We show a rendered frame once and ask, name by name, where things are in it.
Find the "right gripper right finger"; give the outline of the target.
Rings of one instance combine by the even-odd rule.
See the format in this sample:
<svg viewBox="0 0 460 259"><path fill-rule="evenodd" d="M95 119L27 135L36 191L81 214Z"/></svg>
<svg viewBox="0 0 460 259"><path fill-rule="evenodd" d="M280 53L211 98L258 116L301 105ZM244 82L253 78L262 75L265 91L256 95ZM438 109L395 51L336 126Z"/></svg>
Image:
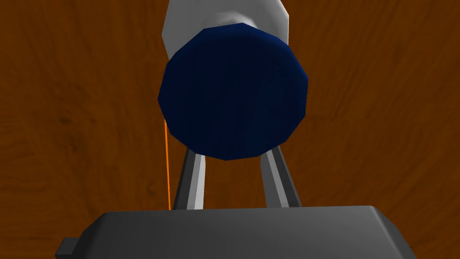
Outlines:
<svg viewBox="0 0 460 259"><path fill-rule="evenodd" d="M267 151L260 158L266 207L301 207L280 146Z"/></svg>

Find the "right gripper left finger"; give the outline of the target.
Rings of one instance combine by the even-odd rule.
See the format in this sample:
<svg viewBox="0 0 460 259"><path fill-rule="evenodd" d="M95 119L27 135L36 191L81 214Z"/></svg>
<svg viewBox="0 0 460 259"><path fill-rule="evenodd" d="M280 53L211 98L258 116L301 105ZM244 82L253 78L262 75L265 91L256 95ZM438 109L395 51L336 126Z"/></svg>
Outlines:
<svg viewBox="0 0 460 259"><path fill-rule="evenodd" d="M203 209L205 169L205 156L187 149L173 210Z"/></svg>

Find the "blue and grey door knob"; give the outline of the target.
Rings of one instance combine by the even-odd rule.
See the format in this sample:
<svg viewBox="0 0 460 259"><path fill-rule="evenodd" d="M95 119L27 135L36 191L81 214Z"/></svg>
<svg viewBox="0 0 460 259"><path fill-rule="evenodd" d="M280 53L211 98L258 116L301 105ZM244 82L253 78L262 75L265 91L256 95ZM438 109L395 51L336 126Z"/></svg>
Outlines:
<svg viewBox="0 0 460 259"><path fill-rule="evenodd" d="M170 134L226 161L286 142L308 89L288 38L281 0L169 0L158 103Z"/></svg>

